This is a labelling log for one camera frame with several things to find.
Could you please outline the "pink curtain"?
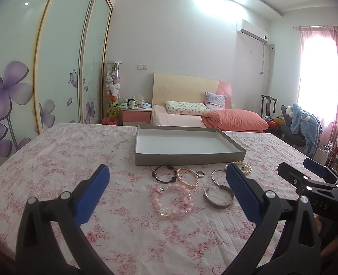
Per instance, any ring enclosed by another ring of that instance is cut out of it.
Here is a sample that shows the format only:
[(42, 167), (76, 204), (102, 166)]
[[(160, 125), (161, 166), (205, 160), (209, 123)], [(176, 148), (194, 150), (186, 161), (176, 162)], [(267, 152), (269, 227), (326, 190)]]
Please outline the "pink curtain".
[(300, 27), (297, 103), (314, 114), (323, 131), (319, 144), (338, 139), (338, 27)]

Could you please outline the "red waste basket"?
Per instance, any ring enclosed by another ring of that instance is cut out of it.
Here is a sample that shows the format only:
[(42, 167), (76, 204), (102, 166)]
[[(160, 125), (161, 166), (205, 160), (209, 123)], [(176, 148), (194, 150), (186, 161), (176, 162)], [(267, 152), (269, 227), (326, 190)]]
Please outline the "red waste basket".
[(102, 119), (102, 125), (119, 125), (119, 120), (116, 117), (105, 117)]

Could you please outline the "white mug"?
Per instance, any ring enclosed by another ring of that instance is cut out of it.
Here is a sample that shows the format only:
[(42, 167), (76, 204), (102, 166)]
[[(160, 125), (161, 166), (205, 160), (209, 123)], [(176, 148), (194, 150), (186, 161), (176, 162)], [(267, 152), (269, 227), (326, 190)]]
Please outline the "white mug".
[(129, 100), (129, 108), (133, 109), (135, 107), (135, 103), (136, 103), (135, 100)]

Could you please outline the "thin silver bangle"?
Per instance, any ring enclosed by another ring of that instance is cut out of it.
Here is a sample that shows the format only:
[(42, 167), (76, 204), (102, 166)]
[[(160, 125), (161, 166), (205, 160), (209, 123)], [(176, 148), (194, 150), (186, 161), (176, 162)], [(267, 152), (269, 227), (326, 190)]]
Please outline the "thin silver bangle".
[(226, 170), (225, 170), (225, 169), (216, 169), (216, 170), (213, 170), (213, 171), (211, 172), (211, 180), (212, 180), (212, 182), (213, 182), (217, 187), (219, 187), (220, 189), (222, 189), (222, 188), (224, 188), (224, 187), (230, 188), (228, 185), (223, 185), (223, 184), (221, 184), (221, 183), (219, 183), (219, 182), (217, 182), (217, 181), (215, 180), (214, 175), (215, 175), (216, 173), (222, 173), (223, 175), (226, 176)]

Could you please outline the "white air conditioner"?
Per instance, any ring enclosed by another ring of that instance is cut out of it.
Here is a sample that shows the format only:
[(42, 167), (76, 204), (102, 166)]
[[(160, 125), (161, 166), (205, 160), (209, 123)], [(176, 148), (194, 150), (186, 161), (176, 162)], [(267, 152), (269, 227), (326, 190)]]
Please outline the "white air conditioner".
[(256, 25), (251, 24), (246, 20), (241, 20), (237, 24), (237, 32), (249, 36), (252, 39), (261, 42), (262, 44), (268, 43), (268, 33), (265, 30), (257, 27)]

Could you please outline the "wide silver cuff bangle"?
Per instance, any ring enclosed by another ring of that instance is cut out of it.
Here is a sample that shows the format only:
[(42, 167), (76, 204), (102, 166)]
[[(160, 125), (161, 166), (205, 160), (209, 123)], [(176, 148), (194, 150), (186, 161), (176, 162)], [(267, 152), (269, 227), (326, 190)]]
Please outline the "wide silver cuff bangle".
[(210, 188), (208, 187), (204, 193), (203, 193), (203, 196), (204, 196), (204, 200), (212, 207), (214, 207), (215, 209), (226, 209), (228, 207), (230, 207), (233, 203), (233, 200), (234, 200), (234, 192), (233, 190), (231, 190), (229, 187), (227, 186), (224, 186), (224, 185), (220, 185), (219, 186), (219, 189), (222, 189), (224, 191), (226, 191), (229, 195), (230, 195), (230, 202), (228, 204), (216, 204), (215, 202), (213, 202), (210, 198), (209, 198), (209, 195), (208, 195), (208, 192), (210, 190)]

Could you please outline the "dark wooden chair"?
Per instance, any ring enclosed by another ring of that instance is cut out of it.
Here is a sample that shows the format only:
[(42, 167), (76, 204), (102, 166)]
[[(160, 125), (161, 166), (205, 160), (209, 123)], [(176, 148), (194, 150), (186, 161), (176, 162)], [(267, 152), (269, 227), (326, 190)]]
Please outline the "dark wooden chair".
[(261, 95), (261, 111), (263, 118), (274, 116), (276, 112), (277, 99), (268, 95)]

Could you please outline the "clear tube of plush toys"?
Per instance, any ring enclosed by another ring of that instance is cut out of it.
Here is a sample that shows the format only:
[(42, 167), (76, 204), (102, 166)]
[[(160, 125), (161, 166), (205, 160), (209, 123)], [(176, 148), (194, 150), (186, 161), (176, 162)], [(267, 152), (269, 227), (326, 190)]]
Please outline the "clear tube of plush toys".
[(110, 61), (106, 66), (105, 76), (105, 99), (106, 105), (109, 106), (120, 99), (120, 67), (121, 61)]

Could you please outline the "yellow green plush toy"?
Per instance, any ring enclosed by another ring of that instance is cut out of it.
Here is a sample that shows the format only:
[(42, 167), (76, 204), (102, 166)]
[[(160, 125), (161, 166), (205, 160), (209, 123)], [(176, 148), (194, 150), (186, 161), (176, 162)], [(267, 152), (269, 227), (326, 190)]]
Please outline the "yellow green plush toy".
[(107, 116), (109, 118), (117, 118), (120, 110), (119, 106), (120, 104), (118, 101), (110, 101), (107, 105)]

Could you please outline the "folded coral duvet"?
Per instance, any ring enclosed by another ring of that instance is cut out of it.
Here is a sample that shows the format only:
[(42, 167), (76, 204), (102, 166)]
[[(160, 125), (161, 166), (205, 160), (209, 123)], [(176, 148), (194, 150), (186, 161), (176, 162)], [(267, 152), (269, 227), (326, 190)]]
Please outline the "folded coral duvet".
[(211, 110), (201, 117), (207, 128), (233, 132), (263, 132), (268, 123), (257, 113), (243, 109)]

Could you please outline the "pink bedside table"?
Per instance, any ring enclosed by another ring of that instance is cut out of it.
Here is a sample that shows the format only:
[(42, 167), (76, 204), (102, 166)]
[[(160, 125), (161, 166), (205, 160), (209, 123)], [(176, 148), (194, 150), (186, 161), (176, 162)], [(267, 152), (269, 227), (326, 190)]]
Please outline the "pink bedside table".
[(121, 119), (124, 126), (150, 125), (152, 109), (122, 109)]

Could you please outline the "beige pink headboard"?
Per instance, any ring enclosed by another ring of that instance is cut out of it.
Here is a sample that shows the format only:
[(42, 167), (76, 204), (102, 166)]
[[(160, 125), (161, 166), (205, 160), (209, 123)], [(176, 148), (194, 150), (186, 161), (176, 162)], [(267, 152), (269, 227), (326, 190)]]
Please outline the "beige pink headboard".
[(225, 95), (225, 107), (232, 106), (232, 86), (228, 82), (185, 76), (155, 73), (153, 77), (152, 104), (164, 106), (166, 101), (205, 102), (205, 92)]

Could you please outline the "sliding wardrobe with flowers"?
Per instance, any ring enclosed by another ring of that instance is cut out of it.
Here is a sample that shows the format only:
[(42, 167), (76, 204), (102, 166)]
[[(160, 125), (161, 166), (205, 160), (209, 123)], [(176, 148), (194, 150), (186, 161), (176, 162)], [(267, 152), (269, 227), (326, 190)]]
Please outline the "sliding wardrobe with flowers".
[(60, 122), (102, 118), (110, 0), (0, 0), (0, 166)]

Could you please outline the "wall switch plate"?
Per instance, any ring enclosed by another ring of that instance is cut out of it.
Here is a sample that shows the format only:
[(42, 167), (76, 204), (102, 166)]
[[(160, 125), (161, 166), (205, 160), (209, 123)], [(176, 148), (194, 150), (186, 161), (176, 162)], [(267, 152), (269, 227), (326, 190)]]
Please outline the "wall switch plate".
[(138, 70), (148, 70), (148, 65), (137, 65)]

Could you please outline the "pink floral tablecloth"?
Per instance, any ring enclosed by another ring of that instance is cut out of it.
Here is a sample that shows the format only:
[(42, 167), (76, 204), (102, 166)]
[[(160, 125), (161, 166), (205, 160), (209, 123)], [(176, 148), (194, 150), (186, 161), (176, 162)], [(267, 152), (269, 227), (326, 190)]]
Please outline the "pink floral tablecloth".
[(135, 127), (57, 124), (10, 156), (0, 166), (0, 250), (15, 256), (29, 197), (54, 199), (105, 164), (109, 185), (82, 231), (115, 274), (222, 273), (255, 227), (238, 202), (217, 210), (204, 200), (209, 187), (214, 202), (228, 201), (211, 180), (222, 165), (199, 165), (192, 212), (166, 219), (151, 201), (159, 188), (152, 168), (134, 162), (135, 135)]

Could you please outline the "lilac square cushion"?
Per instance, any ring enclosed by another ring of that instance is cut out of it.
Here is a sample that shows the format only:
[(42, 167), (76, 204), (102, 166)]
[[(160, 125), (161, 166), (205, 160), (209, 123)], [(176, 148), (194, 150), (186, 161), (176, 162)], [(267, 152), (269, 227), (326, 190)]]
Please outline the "lilac square cushion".
[(205, 92), (205, 105), (210, 110), (225, 109), (226, 96)]

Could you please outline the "blue plush garment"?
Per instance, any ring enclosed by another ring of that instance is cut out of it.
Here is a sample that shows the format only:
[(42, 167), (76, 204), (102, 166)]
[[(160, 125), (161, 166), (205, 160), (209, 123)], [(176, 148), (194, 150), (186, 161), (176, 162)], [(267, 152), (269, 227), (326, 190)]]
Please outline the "blue plush garment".
[(306, 144), (303, 147), (303, 152), (311, 157), (317, 150), (319, 137), (323, 132), (321, 123), (315, 115), (303, 110), (297, 102), (293, 103), (291, 108), (290, 114), (293, 113), (290, 126), (291, 134), (300, 133), (304, 137)]

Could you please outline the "bed with pink sheet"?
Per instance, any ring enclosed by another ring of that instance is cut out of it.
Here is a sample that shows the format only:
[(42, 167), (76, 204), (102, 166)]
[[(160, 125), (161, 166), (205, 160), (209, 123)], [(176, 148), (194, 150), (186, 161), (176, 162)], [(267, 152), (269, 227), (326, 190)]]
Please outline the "bed with pink sheet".
[(207, 128), (201, 119), (201, 115), (169, 114), (165, 107), (154, 106), (151, 114), (153, 125), (175, 127), (200, 127)]

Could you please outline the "floral white pillow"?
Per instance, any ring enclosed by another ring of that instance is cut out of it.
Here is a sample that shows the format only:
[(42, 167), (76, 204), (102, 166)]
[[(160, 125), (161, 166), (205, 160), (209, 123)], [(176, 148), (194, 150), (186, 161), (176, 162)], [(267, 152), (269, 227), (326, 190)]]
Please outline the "floral white pillow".
[(165, 106), (169, 114), (181, 114), (186, 116), (201, 116), (210, 111), (208, 107), (200, 102), (166, 101)]

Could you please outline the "grey shallow cardboard tray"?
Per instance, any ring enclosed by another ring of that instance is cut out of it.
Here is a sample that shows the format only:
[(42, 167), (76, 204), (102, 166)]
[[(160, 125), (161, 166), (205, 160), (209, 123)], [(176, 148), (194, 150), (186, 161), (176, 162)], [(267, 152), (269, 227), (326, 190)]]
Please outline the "grey shallow cardboard tray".
[(137, 166), (190, 166), (242, 161), (246, 150), (225, 132), (198, 127), (137, 127)]

